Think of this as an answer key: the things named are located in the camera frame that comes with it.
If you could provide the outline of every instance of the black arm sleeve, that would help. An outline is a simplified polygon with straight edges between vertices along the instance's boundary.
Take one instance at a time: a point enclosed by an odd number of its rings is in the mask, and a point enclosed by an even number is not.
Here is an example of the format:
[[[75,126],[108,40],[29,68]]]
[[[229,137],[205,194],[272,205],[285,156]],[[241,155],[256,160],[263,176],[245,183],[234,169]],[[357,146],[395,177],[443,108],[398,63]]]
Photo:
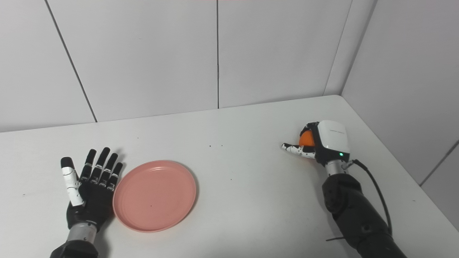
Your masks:
[[[329,176],[322,191],[325,206],[344,239],[363,258],[406,258],[355,178],[349,174]]]
[[[94,245],[83,240],[67,241],[56,248],[50,258],[97,258],[99,253]]]

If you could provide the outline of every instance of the wall seam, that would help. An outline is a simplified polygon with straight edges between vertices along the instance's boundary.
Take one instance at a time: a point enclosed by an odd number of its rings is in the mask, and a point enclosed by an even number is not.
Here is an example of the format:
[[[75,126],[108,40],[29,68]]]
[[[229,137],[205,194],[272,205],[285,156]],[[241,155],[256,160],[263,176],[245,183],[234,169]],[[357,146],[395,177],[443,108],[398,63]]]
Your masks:
[[[218,45],[218,0],[217,1],[217,109],[220,108],[220,48]]]
[[[362,41],[364,40],[364,36],[365,36],[365,34],[367,32],[368,25],[370,24],[370,20],[371,20],[371,17],[373,16],[373,12],[375,11],[377,3],[378,3],[378,0],[374,0],[373,5],[372,5],[371,10],[370,10],[370,13],[368,15],[368,19],[367,19],[367,22],[365,24],[364,30],[362,32],[362,35],[360,36],[360,39],[359,39],[358,44],[357,44],[357,47],[355,48],[354,55],[353,55],[352,60],[351,60],[351,65],[349,66],[349,69],[347,70],[346,76],[345,76],[345,78],[343,80],[343,84],[341,86],[341,92],[339,93],[340,96],[343,93],[344,87],[346,86],[347,79],[349,78],[349,74],[351,73],[352,67],[354,66],[355,58],[357,57],[358,51],[360,50],[360,46],[362,44]]]
[[[84,98],[86,99],[86,103],[88,103],[89,109],[91,110],[92,117],[94,118],[94,122],[97,123],[97,118],[95,117],[94,110],[92,109],[91,103],[89,101],[88,95],[86,95],[86,91],[84,90],[83,84],[81,83],[80,76],[78,75],[77,69],[75,67],[75,64],[73,63],[72,57],[70,56],[70,52],[68,51],[67,45],[65,44],[64,38],[62,37],[61,30],[59,29],[59,26],[57,25],[56,19],[54,18],[54,14],[51,11],[50,4],[48,3],[48,0],[45,0],[46,7],[48,8],[48,11],[50,12],[51,19],[53,20],[54,27],[57,30],[57,33],[59,34],[59,38],[61,39],[62,45],[64,46],[65,53],[67,54],[67,57],[70,61],[70,64],[72,65],[73,72],[75,73],[75,76],[77,77],[78,83],[80,84],[80,88],[83,92]]]
[[[422,182],[419,184],[419,186],[422,186],[432,175],[433,173],[440,167],[440,165],[446,160],[446,158],[456,149],[456,147],[459,145],[459,140],[457,140],[453,146],[446,152],[446,154],[443,156],[443,158],[438,162],[438,164],[432,169],[432,171],[422,180]]]
[[[340,48],[340,43],[343,37],[344,28],[346,27],[347,19],[349,18],[349,13],[351,12],[352,2],[353,0],[351,0],[351,3],[349,4],[349,9],[347,11],[346,20],[344,21],[343,29],[341,30],[340,39],[338,41],[338,45],[336,46],[335,56],[333,57],[333,62],[331,62],[330,71],[328,72],[328,77],[327,77],[327,81],[325,82],[324,92],[322,92],[322,96],[325,94],[325,91],[327,90],[328,80],[330,79],[330,74],[333,69],[333,64],[335,63],[335,58],[336,58],[336,55],[338,54],[338,49]]]

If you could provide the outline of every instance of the silver cylinder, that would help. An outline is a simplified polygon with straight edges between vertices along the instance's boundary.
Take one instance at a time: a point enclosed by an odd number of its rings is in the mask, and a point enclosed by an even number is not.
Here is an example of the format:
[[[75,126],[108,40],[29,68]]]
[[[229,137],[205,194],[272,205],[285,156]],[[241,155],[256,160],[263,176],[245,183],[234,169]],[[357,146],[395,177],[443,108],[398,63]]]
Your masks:
[[[97,228],[93,224],[81,222],[72,226],[70,232],[68,233],[67,241],[83,240],[92,244],[94,243],[96,234]]]
[[[347,174],[347,171],[342,168],[342,166],[345,164],[346,162],[342,160],[338,160],[338,159],[329,161],[325,165],[325,169],[327,170],[328,176],[335,175],[335,174],[341,174],[341,173]]]

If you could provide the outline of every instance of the black wire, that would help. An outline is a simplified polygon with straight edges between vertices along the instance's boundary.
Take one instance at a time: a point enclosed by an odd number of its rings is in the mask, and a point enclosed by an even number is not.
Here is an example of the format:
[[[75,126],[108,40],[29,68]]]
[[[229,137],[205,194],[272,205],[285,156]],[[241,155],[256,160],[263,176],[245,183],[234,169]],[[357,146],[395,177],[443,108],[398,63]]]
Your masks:
[[[330,239],[327,239],[327,240],[325,240],[325,241],[333,241],[333,240],[339,240],[339,239],[346,239],[346,238],[343,237],[343,236],[340,236],[340,237],[330,238]]]
[[[381,193],[381,189],[379,189],[378,183],[376,182],[375,178],[373,175],[370,173],[368,168],[363,165],[358,159],[353,159],[352,162],[356,164],[357,166],[361,167],[365,172],[368,174],[370,177],[371,181],[375,185],[376,191],[378,192],[379,198],[381,199],[382,207],[384,208],[384,213],[386,214],[386,220],[387,220],[387,230],[389,231],[389,234],[392,235],[392,222],[391,222],[391,216],[389,215],[389,209],[387,208],[386,201],[384,201],[384,196]]]

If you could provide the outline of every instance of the white table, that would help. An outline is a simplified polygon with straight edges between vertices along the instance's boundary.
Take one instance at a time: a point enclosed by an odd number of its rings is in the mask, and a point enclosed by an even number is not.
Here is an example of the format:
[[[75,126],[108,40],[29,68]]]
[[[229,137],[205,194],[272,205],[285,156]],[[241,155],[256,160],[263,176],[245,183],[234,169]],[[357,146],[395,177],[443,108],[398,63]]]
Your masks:
[[[68,234],[68,197],[60,158],[81,171],[90,148],[121,154],[122,174],[167,159],[197,178],[191,213],[175,227],[138,233],[116,219],[98,234],[101,257],[303,258],[359,257],[326,211],[325,169],[283,151],[307,122],[343,123],[351,157],[376,177],[393,220],[394,238],[408,257],[457,257],[459,233],[344,99],[283,101],[113,122],[0,134],[0,257],[43,258]],[[382,213],[374,187],[350,168]]]

